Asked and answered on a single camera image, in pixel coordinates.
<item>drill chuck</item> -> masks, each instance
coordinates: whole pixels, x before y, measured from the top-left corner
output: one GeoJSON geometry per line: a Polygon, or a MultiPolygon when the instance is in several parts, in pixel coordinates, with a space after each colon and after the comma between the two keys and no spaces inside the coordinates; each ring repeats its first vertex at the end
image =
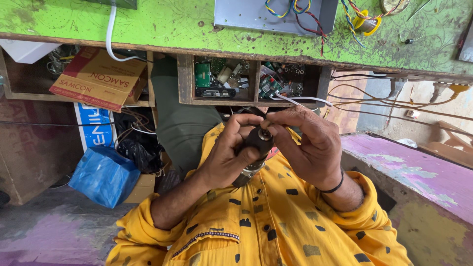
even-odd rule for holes
{"type": "Polygon", "coordinates": [[[254,163],[245,167],[232,185],[235,187],[246,185],[250,179],[263,168],[264,161],[269,151],[273,148],[273,145],[274,139],[269,131],[259,126],[254,128],[248,137],[236,148],[235,154],[238,155],[244,148],[254,147],[258,149],[261,156],[254,163]]]}

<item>wrist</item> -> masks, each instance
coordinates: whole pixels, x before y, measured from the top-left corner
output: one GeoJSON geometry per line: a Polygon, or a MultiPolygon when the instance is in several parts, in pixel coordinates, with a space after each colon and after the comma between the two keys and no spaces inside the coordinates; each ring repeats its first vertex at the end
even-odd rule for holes
{"type": "Polygon", "coordinates": [[[207,175],[202,171],[196,170],[190,177],[194,183],[195,190],[201,194],[207,193],[212,187],[209,186],[207,175]]]}
{"type": "Polygon", "coordinates": [[[321,191],[328,191],[334,189],[342,181],[342,171],[343,170],[338,167],[338,170],[332,171],[329,175],[326,175],[323,180],[313,185],[321,191]]]}

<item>green workbench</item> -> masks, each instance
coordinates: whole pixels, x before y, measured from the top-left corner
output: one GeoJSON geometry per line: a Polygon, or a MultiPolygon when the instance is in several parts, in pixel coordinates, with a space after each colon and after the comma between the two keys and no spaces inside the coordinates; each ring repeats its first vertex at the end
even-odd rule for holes
{"type": "MultiPolygon", "coordinates": [[[[118,9],[113,42],[148,51],[473,78],[473,65],[455,59],[473,1],[432,0],[407,22],[424,1],[412,0],[402,13],[384,18],[373,35],[358,35],[366,49],[351,37],[339,4],[323,57],[319,37],[214,27],[214,0],[138,0],[138,10],[118,9]],[[423,37],[406,45],[400,32],[423,37]]],[[[381,12],[379,0],[356,3],[370,15],[381,12]]],[[[81,0],[0,0],[0,38],[104,46],[109,15],[109,6],[81,0]]]]}

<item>person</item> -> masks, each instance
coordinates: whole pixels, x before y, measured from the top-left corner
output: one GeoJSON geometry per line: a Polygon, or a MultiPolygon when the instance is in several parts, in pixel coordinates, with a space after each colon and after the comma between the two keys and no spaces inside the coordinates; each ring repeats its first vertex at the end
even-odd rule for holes
{"type": "Polygon", "coordinates": [[[268,113],[262,127],[276,148],[236,188],[260,155],[234,148],[263,118],[233,115],[224,125],[213,107],[179,104],[175,60],[154,65],[157,135],[186,178],[117,222],[106,265],[412,265],[373,183],[341,169],[336,124],[302,106],[268,113]]]}

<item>blue plastic bag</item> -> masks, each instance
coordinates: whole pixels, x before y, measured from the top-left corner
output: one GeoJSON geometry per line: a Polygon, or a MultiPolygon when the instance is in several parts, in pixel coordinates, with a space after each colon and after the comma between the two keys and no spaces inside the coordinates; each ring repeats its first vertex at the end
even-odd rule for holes
{"type": "Polygon", "coordinates": [[[69,186],[108,208],[122,203],[133,190],[140,171],[133,161],[109,147],[90,147],[77,164],[69,186]]]}

